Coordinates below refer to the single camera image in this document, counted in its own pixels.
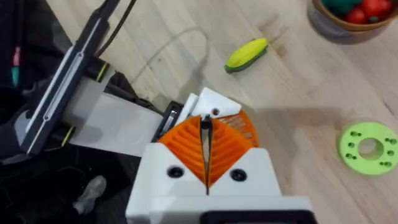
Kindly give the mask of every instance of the wooden table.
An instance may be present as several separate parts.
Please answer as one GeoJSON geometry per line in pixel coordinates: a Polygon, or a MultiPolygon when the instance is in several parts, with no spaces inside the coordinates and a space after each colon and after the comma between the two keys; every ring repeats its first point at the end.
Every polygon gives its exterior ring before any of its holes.
{"type": "MultiPolygon", "coordinates": [[[[102,0],[48,0],[71,40],[102,0]]],[[[122,0],[111,25],[122,16],[122,0]]],[[[345,122],[376,119],[398,130],[398,24],[358,45],[320,37],[309,0],[138,0],[103,58],[143,97],[164,107],[207,86],[244,105],[268,149],[282,191],[308,195],[320,223],[397,223],[398,169],[368,177],[336,151],[345,122]],[[268,54],[227,75],[223,65],[247,41],[268,54]]]]}

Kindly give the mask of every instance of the green 3d printed ring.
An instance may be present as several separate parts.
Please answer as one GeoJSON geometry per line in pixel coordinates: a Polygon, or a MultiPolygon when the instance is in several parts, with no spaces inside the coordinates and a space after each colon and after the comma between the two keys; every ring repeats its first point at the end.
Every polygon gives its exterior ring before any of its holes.
{"type": "Polygon", "coordinates": [[[338,151],[342,160],[353,170],[367,175],[389,172],[398,162],[398,137],[390,128],[376,122],[362,122],[346,128],[339,140],[338,151]],[[374,153],[363,157],[358,150],[361,141],[374,139],[374,153]]]}

